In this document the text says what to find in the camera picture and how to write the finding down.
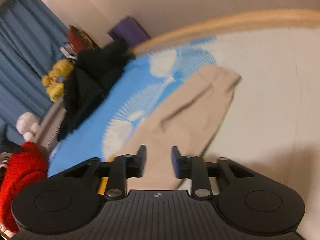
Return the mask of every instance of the red fabric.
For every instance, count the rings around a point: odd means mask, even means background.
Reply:
[[[19,191],[47,177],[48,164],[32,142],[22,145],[25,152],[14,154],[0,187],[0,221],[12,232],[18,226],[11,213],[11,202]]]
[[[87,47],[87,43],[83,38],[78,34],[76,28],[70,26],[70,31],[67,36],[68,42],[74,47],[74,51],[79,53],[81,50]]]

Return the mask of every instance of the curtain fold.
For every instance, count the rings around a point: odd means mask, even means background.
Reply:
[[[18,117],[31,112],[41,118],[51,105],[41,77],[63,58],[68,28],[40,0],[7,0],[0,7],[0,124],[8,137],[23,138]]]

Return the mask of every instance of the yellow plush toy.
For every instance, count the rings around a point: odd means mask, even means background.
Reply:
[[[41,83],[47,87],[46,92],[52,102],[56,102],[64,93],[63,82],[73,71],[73,65],[67,59],[61,59],[53,65],[48,76],[44,76]]]

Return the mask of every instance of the blue patterned fabric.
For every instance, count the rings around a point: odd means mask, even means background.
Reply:
[[[0,7],[0,125],[21,144],[15,124],[24,112],[42,117],[51,101],[41,84],[63,57],[68,28],[40,0],[7,0]]]
[[[203,64],[215,65],[211,53],[202,48],[214,40],[211,37],[132,60],[108,98],[52,153],[48,176],[92,157],[107,160],[120,150],[141,121]]]

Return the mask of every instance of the curved wooden edge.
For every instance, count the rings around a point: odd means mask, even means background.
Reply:
[[[273,9],[210,19],[152,38],[134,47],[132,52],[140,56],[217,34],[281,27],[320,27],[320,11]]]

